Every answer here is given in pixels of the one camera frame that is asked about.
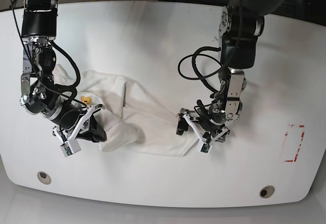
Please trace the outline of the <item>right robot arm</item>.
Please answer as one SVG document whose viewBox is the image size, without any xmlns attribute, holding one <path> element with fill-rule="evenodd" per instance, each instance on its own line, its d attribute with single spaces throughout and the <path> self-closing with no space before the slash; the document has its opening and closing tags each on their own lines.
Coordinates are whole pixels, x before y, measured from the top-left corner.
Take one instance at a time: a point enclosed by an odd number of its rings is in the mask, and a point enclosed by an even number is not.
<svg viewBox="0 0 326 224">
<path fill-rule="evenodd" d="M 76 100 L 80 71 L 62 48 L 55 44 L 59 0 L 24 0 L 22 30 L 18 33 L 23 44 L 23 74 L 21 104 L 34 114 L 42 114 L 57 125 L 59 136 L 73 132 L 86 116 L 86 105 Z M 71 64 L 76 80 L 71 85 L 54 81 L 53 71 L 59 51 Z"/>
</svg>

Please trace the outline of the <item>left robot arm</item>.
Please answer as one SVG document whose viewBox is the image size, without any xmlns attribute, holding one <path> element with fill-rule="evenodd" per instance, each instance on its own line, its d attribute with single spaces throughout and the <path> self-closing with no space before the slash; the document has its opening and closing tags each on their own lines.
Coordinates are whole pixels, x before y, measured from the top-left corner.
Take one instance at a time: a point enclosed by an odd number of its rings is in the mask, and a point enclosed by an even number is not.
<svg viewBox="0 0 326 224">
<path fill-rule="evenodd" d="M 244 70 L 254 66 L 256 45 L 262 35 L 264 17 L 276 10 L 284 0 L 230 0 L 223 7 L 219 26 L 218 47 L 203 46 L 189 55 L 195 77 L 212 93 L 205 105 L 197 101 L 193 110 L 182 108 L 178 114 L 176 133 L 183 135 L 191 128 L 198 138 L 200 152 L 209 153 L 213 142 L 223 143 L 230 133 L 227 122 L 235 121 L 242 111 L 240 99 L 246 88 Z M 207 51 L 219 53 L 220 68 L 203 75 L 197 57 Z"/>
</svg>

